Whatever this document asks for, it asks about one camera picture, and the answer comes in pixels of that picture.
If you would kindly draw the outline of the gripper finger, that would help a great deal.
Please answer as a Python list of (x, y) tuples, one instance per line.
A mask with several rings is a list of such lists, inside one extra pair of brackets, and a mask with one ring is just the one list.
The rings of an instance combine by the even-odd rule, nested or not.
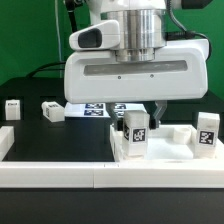
[(155, 102), (156, 109), (150, 116), (149, 128), (151, 130), (157, 129), (160, 125), (160, 119), (167, 109), (167, 101), (160, 100)]
[(106, 111), (112, 119), (112, 124), (114, 125), (114, 129), (117, 131), (122, 131), (124, 109), (116, 103), (107, 103)]

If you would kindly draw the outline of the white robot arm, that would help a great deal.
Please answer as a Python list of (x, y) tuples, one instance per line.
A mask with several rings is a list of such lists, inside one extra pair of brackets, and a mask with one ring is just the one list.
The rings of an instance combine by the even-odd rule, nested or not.
[(186, 29), (175, 9), (211, 0), (85, 0), (91, 26), (71, 34), (64, 93), (72, 104), (153, 101), (155, 129), (169, 100), (197, 99), (208, 90), (208, 38)]

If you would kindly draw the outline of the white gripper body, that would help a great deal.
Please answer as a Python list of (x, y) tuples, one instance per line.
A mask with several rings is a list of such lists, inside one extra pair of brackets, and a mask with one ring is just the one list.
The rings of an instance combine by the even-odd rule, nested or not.
[(70, 35), (74, 53), (65, 65), (68, 102), (109, 103), (201, 98), (208, 90), (208, 41), (169, 41), (154, 59), (120, 63), (117, 21), (108, 20)]

